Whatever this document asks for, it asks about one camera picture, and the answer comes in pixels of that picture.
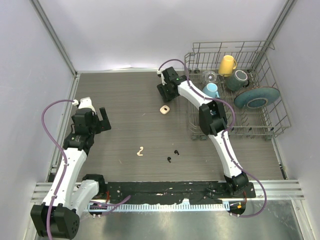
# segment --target wood grain surface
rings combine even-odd
[[[166,103],[168,114],[160,113],[164,105],[156,87],[160,82],[155,72],[81,75],[76,99],[91,97],[96,110],[105,107],[112,129],[95,136],[78,180],[85,174],[102,174],[106,181],[224,179],[213,143],[191,140],[187,100],[178,97]],[[283,179],[271,141],[237,136],[230,141],[247,171],[261,180]],[[143,156],[137,156],[140,147]]]

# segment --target wire rack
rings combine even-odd
[[[224,55],[232,55],[237,62],[237,69],[247,73],[249,86],[237,92],[226,88],[224,77],[219,76],[216,81],[221,99],[231,104],[235,111],[235,125],[229,132],[230,135],[248,138],[264,136],[266,140],[270,140],[291,127],[281,96],[276,102],[262,108],[239,109],[234,105],[236,96],[245,90],[258,87],[279,89],[266,55],[267,49],[274,50],[275,47],[272,42],[269,42],[269,47],[265,47],[265,43],[266,41],[195,42],[192,47],[193,52],[184,57],[190,79],[201,90],[204,88],[201,83],[202,72],[211,70],[217,73]],[[224,109],[230,123],[231,111],[226,106]],[[187,106],[187,122],[193,140],[207,139],[199,127],[199,111],[190,102]]]

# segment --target blue plate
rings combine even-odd
[[[278,89],[269,86],[257,87],[240,93],[234,99],[238,108],[257,109],[274,103],[280,97]]]

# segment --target gray floor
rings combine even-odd
[[[85,174],[102,174],[106,181],[224,179],[213,143],[190,138],[187,101],[179,97],[167,104],[168,114],[159,112],[164,105],[156,88],[160,82],[155,72],[81,75],[76,98],[91,97],[96,109],[105,107],[112,130],[95,137],[78,180]],[[236,136],[230,140],[250,173],[261,180],[283,179],[271,141]],[[143,156],[137,156],[141,146]]]
[[[262,205],[262,201],[248,202],[245,214],[256,213]],[[81,221],[74,239],[303,240],[303,236],[288,200],[269,201],[266,209],[252,218],[236,218],[225,211],[117,212]]]

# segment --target gray mug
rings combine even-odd
[[[242,70],[235,71],[231,76],[225,79],[226,87],[234,92],[240,90],[247,83],[248,76]]]

